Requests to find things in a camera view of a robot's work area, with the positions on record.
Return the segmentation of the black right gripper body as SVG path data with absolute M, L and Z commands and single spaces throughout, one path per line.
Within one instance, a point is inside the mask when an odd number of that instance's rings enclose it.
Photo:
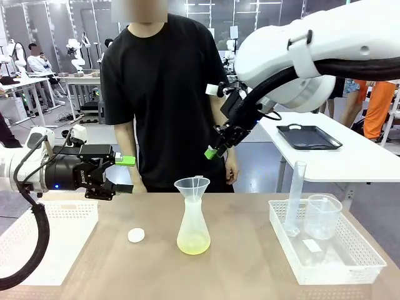
M 221 107 L 227 120 L 223 129 L 235 132 L 236 135 L 248 135 L 260 120 L 259 105 L 250 101 L 245 91 L 231 89 Z

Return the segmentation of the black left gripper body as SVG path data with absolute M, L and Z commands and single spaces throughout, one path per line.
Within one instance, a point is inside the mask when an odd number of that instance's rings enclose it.
M 45 168 L 45 184 L 49 190 L 75 191 L 79 188 L 101 186 L 106 181 L 99 159 L 59 155 Z

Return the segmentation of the clear plastic funnel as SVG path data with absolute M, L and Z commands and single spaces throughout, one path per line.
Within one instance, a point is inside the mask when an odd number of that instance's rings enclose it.
M 202 176 L 187 177 L 174 183 L 174 187 L 183 195 L 185 204 L 201 206 L 200 190 L 203 179 Z

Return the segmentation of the white round flask cap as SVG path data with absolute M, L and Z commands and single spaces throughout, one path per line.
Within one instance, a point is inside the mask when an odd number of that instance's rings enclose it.
M 145 231 L 143 228 L 133 228 L 127 234 L 130 243 L 139 243 L 145 238 Z

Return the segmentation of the clear plastic graduated cylinder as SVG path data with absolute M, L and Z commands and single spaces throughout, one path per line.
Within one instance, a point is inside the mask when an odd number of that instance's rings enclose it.
M 305 162 L 296 161 L 293 169 L 286 218 L 283 224 L 284 230 L 289 237 L 296 237 L 300 232 L 299 228 L 296 226 L 296 216 L 303 190 L 306 167 L 307 164 Z

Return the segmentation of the translucent plastic conical flask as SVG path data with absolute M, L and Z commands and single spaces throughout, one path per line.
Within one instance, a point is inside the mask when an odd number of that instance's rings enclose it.
M 184 215 L 176 242 L 178 248 L 188 255 L 208 250 L 211 238 L 203 216 L 201 197 L 188 196 L 184 200 Z

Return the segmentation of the clear plastic measuring beaker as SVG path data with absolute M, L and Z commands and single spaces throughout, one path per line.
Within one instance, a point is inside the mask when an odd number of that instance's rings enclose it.
M 331 239 L 336 230 L 343 205 L 337 199 L 323 194 L 309 196 L 306 204 L 304 230 L 314 239 Z

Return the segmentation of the white perforated plastic basket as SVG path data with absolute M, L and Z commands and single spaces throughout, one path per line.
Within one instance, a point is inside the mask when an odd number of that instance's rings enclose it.
M 22 284 L 60 286 L 98 222 L 97 201 L 43 201 L 50 227 L 46 253 Z M 0 236 L 0 278 L 20 270 L 31 257 L 38 228 L 28 209 Z
M 296 226 L 289 237 L 284 230 L 287 200 L 269 202 L 269 221 L 300 285 L 372 284 L 387 266 L 381 255 L 342 213 L 331 239 L 318 240 L 304 230 L 307 199 L 299 203 Z

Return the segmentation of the person's left forearm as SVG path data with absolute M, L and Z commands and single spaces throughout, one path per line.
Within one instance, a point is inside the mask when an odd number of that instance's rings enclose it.
M 227 117 L 221 112 L 221 107 L 225 99 L 217 96 L 209 96 L 209 101 L 216 124 L 222 126 L 227 121 Z M 233 147 L 227 150 L 227 160 L 236 162 L 236 153 Z

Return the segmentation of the person's right forearm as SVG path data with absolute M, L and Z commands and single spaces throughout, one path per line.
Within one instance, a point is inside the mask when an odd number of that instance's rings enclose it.
M 121 153 L 124 156 L 132 156 L 135 158 L 135 161 L 137 161 L 136 140 L 134 137 L 133 121 L 114 125 L 114 133 Z M 141 184 L 141 177 L 138 171 L 138 167 L 128 167 L 128 170 L 132 184 L 134 186 Z

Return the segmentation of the person's left hand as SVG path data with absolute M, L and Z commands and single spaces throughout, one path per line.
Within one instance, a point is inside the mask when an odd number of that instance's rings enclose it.
M 226 182 L 228 185 L 234 184 L 238 179 L 239 168 L 235 155 L 228 155 L 225 161 Z

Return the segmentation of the person in black t-shirt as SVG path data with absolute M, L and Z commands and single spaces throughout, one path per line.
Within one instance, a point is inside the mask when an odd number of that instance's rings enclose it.
M 167 14 L 132 22 L 101 63 L 106 124 L 133 121 L 136 165 L 147 193 L 172 193 L 183 178 L 204 176 L 210 193 L 231 193 L 226 157 L 208 160 L 216 124 L 208 84 L 227 81 L 216 43 L 200 22 Z

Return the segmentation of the white desk with bowls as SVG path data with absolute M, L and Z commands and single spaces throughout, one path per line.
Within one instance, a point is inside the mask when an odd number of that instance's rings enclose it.
M 77 121 L 76 113 L 96 115 L 99 123 L 104 122 L 104 102 L 98 72 L 91 74 L 59 73 L 58 79 L 66 84 L 67 99 L 72 120 Z

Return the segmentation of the black plastic tray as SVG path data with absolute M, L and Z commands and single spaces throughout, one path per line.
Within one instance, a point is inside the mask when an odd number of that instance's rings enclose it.
M 283 139 L 296 150 L 337 150 L 343 146 L 341 142 L 317 126 L 290 124 L 276 128 Z

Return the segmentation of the white long desk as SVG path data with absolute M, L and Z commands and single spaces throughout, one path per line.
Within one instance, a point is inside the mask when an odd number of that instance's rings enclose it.
M 54 101 L 53 97 L 53 92 L 52 88 L 49 82 L 49 79 L 47 77 L 35 77 L 35 78 L 29 78 L 29 77 L 24 77 L 24 78 L 17 78 L 17 83 L 9 84 L 2 86 L 0 84 L 0 96 L 5 96 L 5 95 L 11 95 L 12 97 L 16 97 L 17 93 L 22 93 L 23 97 L 22 99 L 25 100 L 25 103 L 27 104 L 28 111 L 29 111 L 29 117 L 31 117 L 35 110 L 33 108 L 33 104 L 31 101 L 31 96 L 34 97 L 34 102 L 36 103 L 36 111 L 39 114 L 39 120 L 40 120 L 40 125 L 45 127 L 45 128 L 57 128 L 55 125 L 48 125 L 45 122 L 44 115 L 43 115 L 43 109 L 40 105 L 39 97 L 38 97 L 38 91 L 41 93 L 42 97 L 44 98 L 42 101 L 44 104 L 47 104 L 48 101 L 45 98 L 45 93 L 42 89 L 38 89 L 36 87 L 37 84 L 43 83 L 45 87 L 49 90 L 50 96 L 51 96 L 51 101 L 52 101 L 52 107 L 49 108 L 49 110 L 56 109 L 56 103 Z

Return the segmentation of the seated person in white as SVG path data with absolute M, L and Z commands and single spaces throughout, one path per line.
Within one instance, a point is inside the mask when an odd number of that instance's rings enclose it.
M 53 91 L 60 96 L 61 93 L 59 92 L 59 80 L 54 77 L 52 66 L 45 57 L 44 53 L 41 51 L 41 48 L 37 44 L 31 43 L 28 45 L 28 49 L 30 50 L 31 54 L 27 57 L 27 63 L 29 64 L 32 72 L 52 73 L 51 75 L 47 75 L 47 77 L 49 78 L 49 82 L 53 88 Z

